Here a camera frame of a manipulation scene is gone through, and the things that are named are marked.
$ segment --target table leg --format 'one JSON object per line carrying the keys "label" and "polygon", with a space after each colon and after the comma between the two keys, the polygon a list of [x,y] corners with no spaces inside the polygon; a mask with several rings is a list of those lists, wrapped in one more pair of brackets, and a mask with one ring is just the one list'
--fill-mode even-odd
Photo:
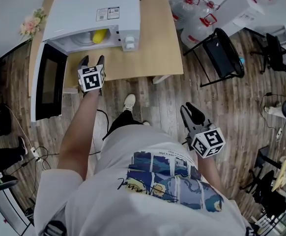
{"label": "table leg", "polygon": [[155,76],[153,78],[153,84],[158,84],[158,83],[162,82],[163,80],[167,79],[169,76],[171,76],[171,74],[163,75],[163,76]]}
{"label": "table leg", "polygon": [[74,93],[79,93],[79,91],[76,88],[64,88],[62,93],[74,94]]}

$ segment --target white box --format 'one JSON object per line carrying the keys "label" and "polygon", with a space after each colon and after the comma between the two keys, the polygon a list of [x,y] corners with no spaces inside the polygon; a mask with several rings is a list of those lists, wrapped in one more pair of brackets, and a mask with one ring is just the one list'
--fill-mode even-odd
{"label": "white box", "polygon": [[196,134],[191,146],[202,158],[206,158],[219,153],[225,144],[221,129],[215,128]]}
{"label": "white box", "polygon": [[231,36],[262,15],[263,8],[254,0],[224,0],[214,13],[217,22],[213,26]]}
{"label": "white box", "polygon": [[82,85],[83,91],[92,91],[101,89],[105,81],[105,71],[103,65],[97,65],[78,70],[79,84]]}

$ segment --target microwave window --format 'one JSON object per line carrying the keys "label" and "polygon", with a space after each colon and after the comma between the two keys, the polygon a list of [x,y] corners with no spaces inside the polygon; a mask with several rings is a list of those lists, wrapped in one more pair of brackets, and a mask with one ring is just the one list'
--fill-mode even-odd
{"label": "microwave window", "polygon": [[58,64],[56,62],[50,59],[46,60],[43,82],[43,104],[54,102],[57,66]]}

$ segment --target person's leg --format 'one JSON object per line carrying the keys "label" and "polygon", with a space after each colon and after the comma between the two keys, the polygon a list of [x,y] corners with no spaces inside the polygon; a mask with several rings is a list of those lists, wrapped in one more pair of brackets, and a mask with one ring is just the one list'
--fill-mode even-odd
{"label": "person's leg", "polygon": [[116,120],[112,123],[107,135],[103,138],[103,140],[110,135],[117,128],[127,126],[127,125],[140,125],[142,124],[139,121],[136,121],[132,117],[132,109],[135,104],[135,95],[129,94],[124,100],[123,112],[117,117]]}
{"label": "person's leg", "polygon": [[27,154],[24,140],[19,137],[19,146],[16,148],[0,148],[0,172],[6,170],[13,164],[22,161]]}

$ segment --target microwave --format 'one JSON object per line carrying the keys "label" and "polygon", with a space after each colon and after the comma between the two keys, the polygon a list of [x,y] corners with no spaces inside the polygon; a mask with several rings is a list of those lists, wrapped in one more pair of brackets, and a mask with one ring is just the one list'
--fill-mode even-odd
{"label": "microwave", "polygon": [[[30,120],[61,115],[70,53],[107,47],[137,51],[140,20],[140,0],[54,0],[35,62]],[[105,34],[94,43],[99,30]]]}

